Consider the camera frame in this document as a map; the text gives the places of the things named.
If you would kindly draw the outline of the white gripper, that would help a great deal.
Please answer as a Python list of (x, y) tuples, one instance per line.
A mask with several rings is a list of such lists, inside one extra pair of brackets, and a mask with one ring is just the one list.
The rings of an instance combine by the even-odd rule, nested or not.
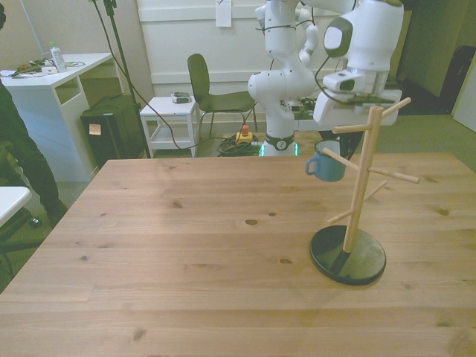
[[(335, 126), (366, 124), (371, 106), (381, 106), (388, 109), (402, 99), (402, 90), (385, 89), (379, 94), (379, 98), (389, 100), (390, 103), (365, 102), (362, 104), (344, 104), (353, 99), (356, 93), (344, 94), (327, 91), (332, 97), (330, 99), (325, 94), (320, 93), (316, 100), (313, 118), (318, 128), (333, 128)], [(349, 132), (342, 135), (342, 156), (352, 157), (361, 141), (363, 132)], [(340, 146), (340, 136), (334, 134), (332, 137), (334, 147)]]

